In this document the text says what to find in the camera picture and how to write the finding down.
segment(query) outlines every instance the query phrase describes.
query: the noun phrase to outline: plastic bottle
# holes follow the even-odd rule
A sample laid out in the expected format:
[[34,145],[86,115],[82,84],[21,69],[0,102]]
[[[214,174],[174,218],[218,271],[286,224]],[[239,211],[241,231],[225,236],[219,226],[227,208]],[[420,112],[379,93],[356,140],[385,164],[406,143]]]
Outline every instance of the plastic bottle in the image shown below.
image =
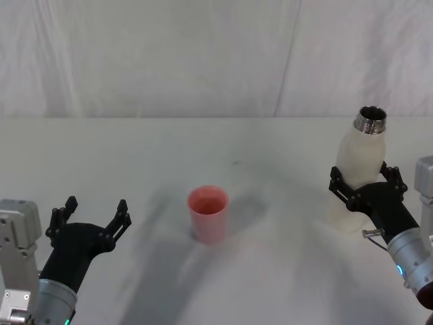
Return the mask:
[[[336,166],[345,182],[354,190],[378,180],[385,158],[385,126],[385,111],[375,106],[362,107],[350,131],[341,141]],[[327,216],[329,224],[346,233],[361,230],[367,216],[348,211],[339,198],[331,195]]]

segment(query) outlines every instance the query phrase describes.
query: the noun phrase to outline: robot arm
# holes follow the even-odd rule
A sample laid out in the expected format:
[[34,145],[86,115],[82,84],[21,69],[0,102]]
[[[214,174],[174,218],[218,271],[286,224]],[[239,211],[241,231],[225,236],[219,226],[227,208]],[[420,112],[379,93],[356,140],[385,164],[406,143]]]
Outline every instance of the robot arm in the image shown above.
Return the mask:
[[76,294],[92,259],[113,251],[131,224],[125,200],[120,201],[116,215],[105,228],[67,223],[77,206],[71,196],[65,207],[53,209],[45,232],[53,252],[39,275],[33,255],[35,241],[41,235],[36,204],[0,201],[0,235],[5,236],[0,264],[6,287],[0,324],[70,323],[75,314]]
[[386,181],[354,190],[345,183],[338,168],[332,167],[329,189],[349,211],[362,212],[371,219],[377,229],[363,232],[364,237],[382,236],[405,287],[413,291],[425,308],[433,310],[433,259],[424,246],[417,222],[403,204],[407,186],[398,167],[387,167],[384,163],[380,173]]
[[41,223],[35,203],[0,200],[0,265],[5,292],[0,324],[23,324],[35,305],[39,277],[35,261]]

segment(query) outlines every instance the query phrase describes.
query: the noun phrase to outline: blue led light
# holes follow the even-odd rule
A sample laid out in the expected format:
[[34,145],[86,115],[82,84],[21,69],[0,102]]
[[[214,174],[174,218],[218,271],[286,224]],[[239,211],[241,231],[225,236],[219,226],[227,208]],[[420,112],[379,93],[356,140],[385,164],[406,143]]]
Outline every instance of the blue led light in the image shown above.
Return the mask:
[[403,276],[404,271],[403,271],[403,269],[401,268],[401,266],[397,265],[397,270],[400,272],[400,275]]

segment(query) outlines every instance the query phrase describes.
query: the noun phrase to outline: metal bracket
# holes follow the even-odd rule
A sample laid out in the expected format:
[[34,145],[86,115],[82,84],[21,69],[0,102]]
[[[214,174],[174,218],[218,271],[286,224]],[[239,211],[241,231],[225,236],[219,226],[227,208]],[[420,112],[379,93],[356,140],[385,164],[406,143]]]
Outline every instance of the metal bracket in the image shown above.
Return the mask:
[[6,289],[0,309],[0,324],[21,325],[29,319],[30,291]]
[[362,234],[364,238],[371,238],[371,237],[383,236],[385,234],[385,231],[383,229],[363,230]]

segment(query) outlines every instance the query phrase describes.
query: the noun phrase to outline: white curtain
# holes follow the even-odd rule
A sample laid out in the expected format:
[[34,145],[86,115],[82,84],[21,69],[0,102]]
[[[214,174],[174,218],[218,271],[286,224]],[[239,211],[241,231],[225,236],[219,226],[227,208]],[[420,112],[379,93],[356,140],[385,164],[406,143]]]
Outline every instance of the white curtain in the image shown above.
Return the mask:
[[0,0],[0,116],[433,114],[427,0]]

